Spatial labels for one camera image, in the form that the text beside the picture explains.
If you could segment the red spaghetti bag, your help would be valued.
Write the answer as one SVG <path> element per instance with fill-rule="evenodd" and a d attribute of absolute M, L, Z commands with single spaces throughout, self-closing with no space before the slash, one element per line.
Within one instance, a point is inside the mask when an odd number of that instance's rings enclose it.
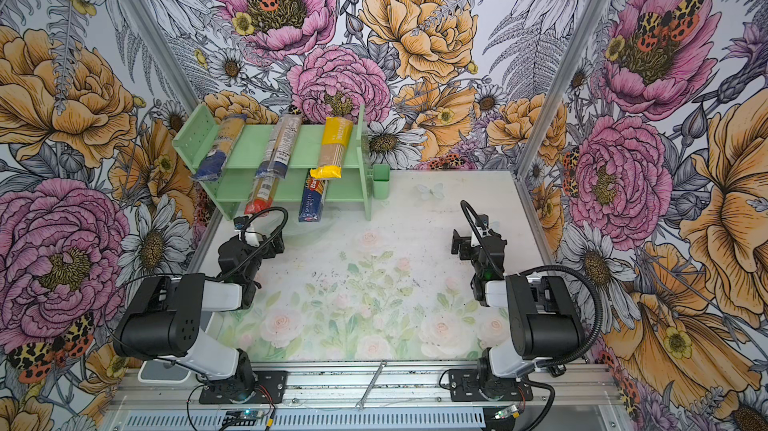
<path fill-rule="evenodd" d="M 269 208 L 273 204 L 279 181 L 280 177 L 275 171 L 258 173 L 253 180 L 245 213 L 252 215 Z"/>

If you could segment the spaghetti bag with blue end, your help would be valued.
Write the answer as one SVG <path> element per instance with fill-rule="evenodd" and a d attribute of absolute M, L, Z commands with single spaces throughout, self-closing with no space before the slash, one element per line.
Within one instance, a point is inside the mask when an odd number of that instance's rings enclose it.
<path fill-rule="evenodd" d="M 233 114 L 221 120 L 211 148 L 201 161 L 192 179 L 198 182 L 216 181 L 223 174 L 232 149 L 247 123 L 245 114 Z"/>

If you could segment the spaghetti bag with white label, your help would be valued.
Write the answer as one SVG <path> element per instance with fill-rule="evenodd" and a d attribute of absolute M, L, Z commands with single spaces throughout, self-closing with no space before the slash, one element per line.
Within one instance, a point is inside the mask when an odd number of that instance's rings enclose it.
<path fill-rule="evenodd" d="M 298 114 L 287 114 L 280 117 L 269 136 L 262 161 L 256 171 L 257 178 L 286 177 L 288 165 L 303 118 Z"/>

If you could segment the yellow spaghetti bag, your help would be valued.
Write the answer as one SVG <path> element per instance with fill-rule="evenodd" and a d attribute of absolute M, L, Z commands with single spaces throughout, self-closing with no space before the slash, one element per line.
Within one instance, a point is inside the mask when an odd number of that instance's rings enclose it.
<path fill-rule="evenodd" d="M 342 177 L 342 167 L 354 123 L 343 117 L 328 117 L 325 121 L 317 166 L 310 170 L 316 180 Z"/>

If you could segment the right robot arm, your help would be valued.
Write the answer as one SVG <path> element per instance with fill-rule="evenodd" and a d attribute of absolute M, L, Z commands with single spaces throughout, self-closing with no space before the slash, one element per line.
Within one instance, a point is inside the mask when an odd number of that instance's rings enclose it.
<path fill-rule="evenodd" d="M 453 232 L 451 253 L 472 265 L 470 288 L 483 307 L 507 313 L 509 336 L 485 347 L 474 378 L 463 375 L 454 385 L 455 401 L 481 397 L 488 401 L 531 397 L 524 379 L 535 371 L 564 371 L 566 363 L 587 345 L 587 336 L 569 294 L 566 277 L 584 279 L 561 265 L 542 265 L 516 274 L 504 272 L 507 241 L 492 230 L 485 215 L 465 214 L 470 234 Z"/>

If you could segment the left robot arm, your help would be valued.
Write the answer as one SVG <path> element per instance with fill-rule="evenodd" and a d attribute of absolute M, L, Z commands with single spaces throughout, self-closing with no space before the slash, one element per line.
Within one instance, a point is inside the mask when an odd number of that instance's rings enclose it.
<path fill-rule="evenodd" d="M 219 247 L 220 272 L 155 275 L 140 280 L 111 332 L 124 358 L 165 361 L 197 374 L 203 388 L 230 402 L 272 396 L 253 371 L 247 353 L 223 345 L 202 328 L 205 313 L 251 307 L 261 285 L 256 275 L 266 259 L 285 250 L 282 231 L 289 218 L 279 206 L 251 215 L 240 233 Z"/>

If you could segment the green wooden shelf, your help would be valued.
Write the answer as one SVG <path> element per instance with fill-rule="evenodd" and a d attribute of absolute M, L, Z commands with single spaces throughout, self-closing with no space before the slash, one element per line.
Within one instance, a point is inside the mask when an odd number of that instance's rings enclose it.
<path fill-rule="evenodd" d="M 248 200 L 268 138 L 271 125 L 247 124 L 233 146 L 221 177 L 202 184 L 209 198 L 228 220 L 234 219 L 238 210 Z M 206 104 L 199 104 L 173 138 L 172 144 L 187 168 L 196 172 L 200 162 L 212 147 L 219 124 Z M 276 188 L 273 202 L 276 204 L 298 203 L 302 199 L 307 171 L 316 166 L 321 151 L 324 126 L 304 124 L 300 127 L 296 144 L 288 163 L 286 178 Z M 334 179 L 326 194 L 328 203 L 358 203 L 365 216 L 372 215 L 372 170 L 368 157 L 367 126 L 354 127 L 345 152 L 342 177 Z"/>

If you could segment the green cup on shelf side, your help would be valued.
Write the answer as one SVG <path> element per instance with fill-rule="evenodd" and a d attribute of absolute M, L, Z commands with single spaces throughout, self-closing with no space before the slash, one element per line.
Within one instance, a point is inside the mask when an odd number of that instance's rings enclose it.
<path fill-rule="evenodd" d="M 390 166 L 388 164 L 374 164 L 372 172 L 373 197 L 377 200 L 387 199 L 390 191 Z"/>

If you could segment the white grey bin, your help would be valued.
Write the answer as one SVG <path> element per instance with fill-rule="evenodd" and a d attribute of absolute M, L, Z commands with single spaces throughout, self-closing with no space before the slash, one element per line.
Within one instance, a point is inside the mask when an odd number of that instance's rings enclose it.
<path fill-rule="evenodd" d="M 176 385 L 183 383 L 190 371 L 162 360 L 145 361 L 138 373 L 138 380 L 145 384 Z"/>

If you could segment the green circuit board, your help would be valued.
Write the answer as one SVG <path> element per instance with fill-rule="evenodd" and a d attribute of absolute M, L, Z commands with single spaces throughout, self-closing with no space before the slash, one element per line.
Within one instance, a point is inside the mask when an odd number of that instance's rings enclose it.
<path fill-rule="evenodd" d="M 260 426 L 265 425 L 269 417 L 270 412 L 266 409 L 230 410 L 225 413 L 222 426 L 224 428 Z"/>

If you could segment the small board right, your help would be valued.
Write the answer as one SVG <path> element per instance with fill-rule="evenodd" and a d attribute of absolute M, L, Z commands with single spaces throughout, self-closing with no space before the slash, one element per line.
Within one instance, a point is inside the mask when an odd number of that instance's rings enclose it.
<path fill-rule="evenodd" d="M 517 405 L 511 404 L 506 406 L 493 415 L 495 420 L 517 419 L 520 416 L 520 409 Z"/>

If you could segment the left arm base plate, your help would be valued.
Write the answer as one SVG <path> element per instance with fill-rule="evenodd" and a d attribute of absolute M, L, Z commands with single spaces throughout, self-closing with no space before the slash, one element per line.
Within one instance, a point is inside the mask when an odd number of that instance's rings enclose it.
<path fill-rule="evenodd" d="M 204 386 L 199 402 L 203 405 L 280 404 L 286 391 L 286 371 L 257 371 L 250 378 L 233 376 Z"/>

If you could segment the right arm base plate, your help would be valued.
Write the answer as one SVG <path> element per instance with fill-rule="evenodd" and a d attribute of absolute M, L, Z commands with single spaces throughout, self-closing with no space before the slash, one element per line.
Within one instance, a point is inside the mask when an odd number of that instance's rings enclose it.
<path fill-rule="evenodd" d="M 513 378 L 482 377 L 475 369 L 448 369 L 444 385 L 453 402 L 522 402 L 533 398 L 529 385 Z"/>

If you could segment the metal rod on rail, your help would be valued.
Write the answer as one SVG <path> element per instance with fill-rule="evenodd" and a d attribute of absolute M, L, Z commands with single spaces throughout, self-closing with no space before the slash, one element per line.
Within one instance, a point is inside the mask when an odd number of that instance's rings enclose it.
<path fill-rule="evenodd" d="M 363 412 L 366 407 L 366 403 L 372 393 L 372 391 L 375 389 L 377 381 L 379 380 L 380 376 L 382 375 L 384 369 L 388 365 L 388 362 L 386 360 L 381 360 L 378 363 L 378 366 L 376 370 L 374 371 L 371 379 L 368 381 L 365 390 L 363 391 L 362 396 L 359 398 L 359 400 L 355 403 L 355 409 L 358 412 Z"/>

